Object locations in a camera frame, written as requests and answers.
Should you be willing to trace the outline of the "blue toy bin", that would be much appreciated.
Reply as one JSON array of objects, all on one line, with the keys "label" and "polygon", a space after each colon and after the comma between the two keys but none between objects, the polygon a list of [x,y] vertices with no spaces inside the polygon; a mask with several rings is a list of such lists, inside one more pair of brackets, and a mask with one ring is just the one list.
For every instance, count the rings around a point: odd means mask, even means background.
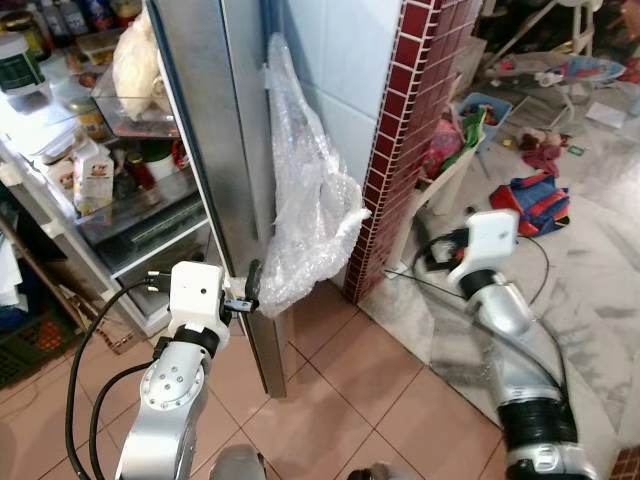
[{"label": "blue toy bin", "polygon": [[485,133],[485,141],[497,138],[499,128],[502,127],[504,120],[512,110],[513,105],[511,102],[481,92],[468,93],[460,105],[460,114],[462,116],[475,113],[484,114],[483,132]]}]

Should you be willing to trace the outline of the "small white table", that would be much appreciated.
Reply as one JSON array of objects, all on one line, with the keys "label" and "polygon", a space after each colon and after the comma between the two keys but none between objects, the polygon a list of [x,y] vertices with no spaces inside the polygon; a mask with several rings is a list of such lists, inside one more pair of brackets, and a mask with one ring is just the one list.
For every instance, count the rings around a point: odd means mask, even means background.
[{"label": "small white table", "polygon": [[401,221],[385,270],[403,271],[421,248],[439,234],[461,224],[467,209],[480,209],[484,189],[492,187],[479,147],[468,148],[456,164],[424,189],[413,189],[408,215]]}]

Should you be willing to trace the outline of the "white paper sheet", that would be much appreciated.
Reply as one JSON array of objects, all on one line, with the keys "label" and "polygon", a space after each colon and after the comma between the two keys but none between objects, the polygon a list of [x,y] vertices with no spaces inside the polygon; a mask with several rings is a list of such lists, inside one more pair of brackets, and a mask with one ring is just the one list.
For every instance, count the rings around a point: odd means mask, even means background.
[{"label": "white paper sheet", "polygon": [[586,111],[585,118],[591,120],[591,122],[607,125],[609,128],[618,129],[621,128],[627,120],[626,111],[618,108],[612,108],[611,105],[604,104],[604,102],[591,102],[588,111]]}]

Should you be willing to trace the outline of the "red sauce bottle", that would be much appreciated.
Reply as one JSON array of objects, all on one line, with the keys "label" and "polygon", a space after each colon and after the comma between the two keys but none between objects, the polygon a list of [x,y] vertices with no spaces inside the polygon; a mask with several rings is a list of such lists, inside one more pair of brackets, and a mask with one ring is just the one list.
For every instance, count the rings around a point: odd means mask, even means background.
[{"label": "red sauce bottle", "polygon": [[147,168],[147,163],[141,152],[129,152],[125,155],[125,166],[127,166],[128,172],[133,175],[134,183],[138,188],[152,189],[155,187],[156,180],[152,177],[150,169]]}]

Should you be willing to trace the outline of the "steel refrigerator door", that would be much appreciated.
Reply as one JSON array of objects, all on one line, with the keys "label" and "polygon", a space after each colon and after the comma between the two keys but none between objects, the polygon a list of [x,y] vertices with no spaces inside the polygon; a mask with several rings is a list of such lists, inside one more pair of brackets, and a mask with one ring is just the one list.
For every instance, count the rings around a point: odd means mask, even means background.
[{"label": "steel refrigerator door", "polygon": [[157,38],[179,140],[209,229],[210,260],[244,296],[273,237],[266,64],[273,0],[140,0]]}]

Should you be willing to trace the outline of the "green cloth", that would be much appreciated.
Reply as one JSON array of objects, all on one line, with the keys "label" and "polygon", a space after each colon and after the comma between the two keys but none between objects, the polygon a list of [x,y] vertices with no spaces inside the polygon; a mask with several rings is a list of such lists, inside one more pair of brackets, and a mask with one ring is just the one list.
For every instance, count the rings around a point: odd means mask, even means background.
[{"label": "green cloth", "polygon": [[457,163],[465,152],[471,148],[479,146],[484,137],[484,125],[492,113],[492,105],[477,104],[462,111],[460,119],[460,133],[462,136],[462,146],[457,154],[451,157],[452,163]]}]

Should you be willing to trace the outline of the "grey left robot leg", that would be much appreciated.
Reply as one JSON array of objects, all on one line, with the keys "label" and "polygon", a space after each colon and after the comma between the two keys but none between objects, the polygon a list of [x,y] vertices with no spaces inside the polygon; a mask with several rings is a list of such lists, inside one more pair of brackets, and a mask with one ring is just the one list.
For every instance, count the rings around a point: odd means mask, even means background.
[{"label": "grey left robot leg", "polygon": [[215,458],[209,480],[268,480],[268,468],[252,445],[229,445]]}]

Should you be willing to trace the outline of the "clear bubble wrap bag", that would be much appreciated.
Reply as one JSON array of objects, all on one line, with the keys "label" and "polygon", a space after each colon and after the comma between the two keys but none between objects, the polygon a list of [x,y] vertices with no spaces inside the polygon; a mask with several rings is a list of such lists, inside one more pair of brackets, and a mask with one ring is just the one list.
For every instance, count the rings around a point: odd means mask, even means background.
[{"label": "clear bubble wrap bag", "polygon": [[344,169],[320,116],[308,105],[280,33],[268,41],[266,83],[275,220],[259,310],[276,317],[347,264],[370,211],[361,184]]}]

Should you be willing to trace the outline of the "beige low cabinet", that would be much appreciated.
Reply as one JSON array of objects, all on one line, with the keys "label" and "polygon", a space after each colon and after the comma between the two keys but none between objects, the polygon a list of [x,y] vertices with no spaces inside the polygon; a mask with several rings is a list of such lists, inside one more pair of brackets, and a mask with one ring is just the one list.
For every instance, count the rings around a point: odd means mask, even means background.
[{"label": "beige low cabinet", "polygon": [[453,97],[460,99],[475,81],[477,69],[485,55],[484,38],[467,36],[460,41],[460,51],[454,55],[453,73],[456,76]]}]

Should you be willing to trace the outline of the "white milk carton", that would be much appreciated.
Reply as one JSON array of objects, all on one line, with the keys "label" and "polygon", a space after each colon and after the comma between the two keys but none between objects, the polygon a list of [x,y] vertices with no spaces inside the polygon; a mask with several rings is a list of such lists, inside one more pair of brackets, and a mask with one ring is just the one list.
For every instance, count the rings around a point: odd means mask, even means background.
[{"label": "white milk carton", "polygon": [[73,152],[73,204],[82,218],[113,202],[115,163],[100,143],[82,140]]}]

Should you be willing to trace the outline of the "red and blue backpack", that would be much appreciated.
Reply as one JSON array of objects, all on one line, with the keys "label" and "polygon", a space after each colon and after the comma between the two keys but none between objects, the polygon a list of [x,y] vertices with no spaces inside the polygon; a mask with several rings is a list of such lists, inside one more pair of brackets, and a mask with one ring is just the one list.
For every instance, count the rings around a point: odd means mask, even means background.
[{"label": "red and blue backpack", "polygon": [[570,224],[570,191],[549,173],[512,179],[495,188],[489,202],[495,210],[517,212],[521,236],[544,236]]}]

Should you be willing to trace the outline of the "small jar yellow lid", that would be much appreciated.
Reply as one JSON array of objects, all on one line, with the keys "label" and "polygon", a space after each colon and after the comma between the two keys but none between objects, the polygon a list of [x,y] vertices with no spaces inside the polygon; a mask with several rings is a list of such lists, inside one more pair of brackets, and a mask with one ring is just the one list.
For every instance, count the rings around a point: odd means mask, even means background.
[{"label": "small jar yellow lid", "polygon": [[99,106],[91,97],[81,97],[81,99],[70,101],[69,109],[76,114],[78,123],[88,138],[100,143],[110,140],[108,123],[105,122]]}]

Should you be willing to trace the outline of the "clear fridge door shelf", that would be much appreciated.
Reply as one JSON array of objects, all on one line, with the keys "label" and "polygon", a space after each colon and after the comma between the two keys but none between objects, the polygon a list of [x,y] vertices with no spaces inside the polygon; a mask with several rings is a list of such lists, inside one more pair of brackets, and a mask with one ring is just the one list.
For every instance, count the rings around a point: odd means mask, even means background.
[{"label": "clear fridge door shelf", "polygon": [[91,91],[102,118],[116,137],[179,138],[180,128],[163,74],[148,83],[145,96],[120,96],[109,65]]}]

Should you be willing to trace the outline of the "clear fridge crisper drawer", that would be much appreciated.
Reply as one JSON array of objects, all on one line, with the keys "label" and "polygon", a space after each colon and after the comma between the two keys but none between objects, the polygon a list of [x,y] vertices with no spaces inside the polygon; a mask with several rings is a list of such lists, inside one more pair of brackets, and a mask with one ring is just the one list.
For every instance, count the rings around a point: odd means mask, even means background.
[{"label": "clear fridge crisper drawer", "polygon": [[196,193],[151,204],[137,195],[79,219],[77,229],[105,268],[119,274],[205,219]]}]

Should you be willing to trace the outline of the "grey robot leg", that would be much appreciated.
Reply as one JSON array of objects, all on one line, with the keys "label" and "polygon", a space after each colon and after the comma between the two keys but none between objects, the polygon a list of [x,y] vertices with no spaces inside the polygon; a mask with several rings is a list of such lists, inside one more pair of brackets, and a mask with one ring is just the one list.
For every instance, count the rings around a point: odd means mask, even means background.
[{"label": "grey robot leg", "polygon": [[209,480],[268,480],[268,468],[252,445],[229,445],[215,458]]},{"label": "grey robot leg", "polygon": [[421,480],[408,468],[392,463],[376,462],[364,468],[355,468],[349,472],[346,480]]}]

